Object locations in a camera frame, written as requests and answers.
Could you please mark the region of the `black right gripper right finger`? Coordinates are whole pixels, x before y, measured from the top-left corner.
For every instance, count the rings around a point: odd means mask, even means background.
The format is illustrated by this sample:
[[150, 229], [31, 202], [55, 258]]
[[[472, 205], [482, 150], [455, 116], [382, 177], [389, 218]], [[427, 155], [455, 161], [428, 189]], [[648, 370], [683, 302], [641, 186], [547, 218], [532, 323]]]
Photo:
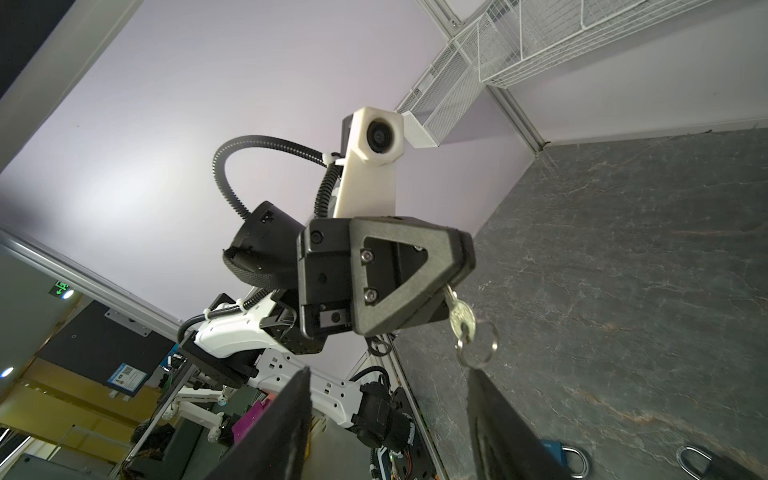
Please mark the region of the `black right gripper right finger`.
[[468, 373], [467, 414], [479, 479], [570, 477], [481, 370]]

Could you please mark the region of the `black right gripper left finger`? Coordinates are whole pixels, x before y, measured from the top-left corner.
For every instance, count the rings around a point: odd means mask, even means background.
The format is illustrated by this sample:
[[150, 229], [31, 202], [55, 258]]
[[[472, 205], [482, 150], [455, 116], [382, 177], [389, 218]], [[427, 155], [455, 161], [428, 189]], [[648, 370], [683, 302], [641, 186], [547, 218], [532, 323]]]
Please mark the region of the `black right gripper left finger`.
[[312, 413], [310, 379], [311, 372], [307, 367], [296, 373], [207, 478], [299, 479]]

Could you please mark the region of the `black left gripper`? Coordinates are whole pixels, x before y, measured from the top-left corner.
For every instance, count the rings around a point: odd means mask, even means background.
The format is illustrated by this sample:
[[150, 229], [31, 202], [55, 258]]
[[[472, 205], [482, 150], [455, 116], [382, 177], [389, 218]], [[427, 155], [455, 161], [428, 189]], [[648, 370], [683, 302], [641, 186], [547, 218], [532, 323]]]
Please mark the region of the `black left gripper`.
[[300, 325], [310, 339], [444, 321], [444, 288], [476, 266], [469, 233], [410, 217], [313, 220], [297, 256]]

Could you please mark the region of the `silver key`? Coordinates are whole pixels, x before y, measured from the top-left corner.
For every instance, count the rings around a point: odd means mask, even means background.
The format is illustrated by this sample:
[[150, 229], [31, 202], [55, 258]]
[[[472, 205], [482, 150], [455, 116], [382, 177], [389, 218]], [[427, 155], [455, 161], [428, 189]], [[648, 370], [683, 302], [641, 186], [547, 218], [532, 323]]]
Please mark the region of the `silver key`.
[[[448, 321], [456, 340], [455, 351], [459, 363], [471, 369], [484, 369], [498, 352], [500, 335], [497, 327], [488, 320], [478, 319], [472, 307], [458, 298], [456, 291], [450, 284], [445, 284], [442, 287], [442, 293], [448, 308]], [[492, 342], [489, 353], [483, 359], [474, 361], [466, 356], [466, 350], [475, 341], [479, 325], [487, 325], [490, 328]]]

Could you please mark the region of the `black padlock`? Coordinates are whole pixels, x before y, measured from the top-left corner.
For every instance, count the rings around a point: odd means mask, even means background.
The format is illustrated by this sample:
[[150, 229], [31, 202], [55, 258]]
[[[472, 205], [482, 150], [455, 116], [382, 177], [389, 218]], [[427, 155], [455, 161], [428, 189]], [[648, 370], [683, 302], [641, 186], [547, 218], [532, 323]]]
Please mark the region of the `black padlock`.
[[[689, 461], [691, 455], [698, 456], [704, 462], [703, 468], [697, 468]], [[743, 467], [734, 460], [718, 456], [706, 449], [694, 445], [683, 445], [676, 452], [680, 468], [696, 480], [760, 480], [761, 477]]]

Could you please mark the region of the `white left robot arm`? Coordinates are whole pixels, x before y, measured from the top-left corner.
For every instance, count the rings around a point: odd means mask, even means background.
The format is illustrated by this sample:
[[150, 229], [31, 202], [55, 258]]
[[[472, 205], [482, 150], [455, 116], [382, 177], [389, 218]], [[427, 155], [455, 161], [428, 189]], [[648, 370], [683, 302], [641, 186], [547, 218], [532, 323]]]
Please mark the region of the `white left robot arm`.
[[[282, 151], [325, 168], [308, 223], [270, 202], [251, 210], [239, 199], [226, 163], [247, 148]], [[231, 139], [215, 152], [215, 183], [243, 221], [223, 259], [255, 289], [243, 300], [218, 297], [178, 330], [182, 352], [216, 382], [279, 394], [301, 369], [299, 357], [321, 352], [340, 333], [374, 344], [446, 320], [462, 341], [473, 336], [472, 311], [455, 294], [476, 264], [472, 237], [415, 218], [332, 217], [332, 196], [350, 170], [339, 153], [323, 155], [263, 135]]]

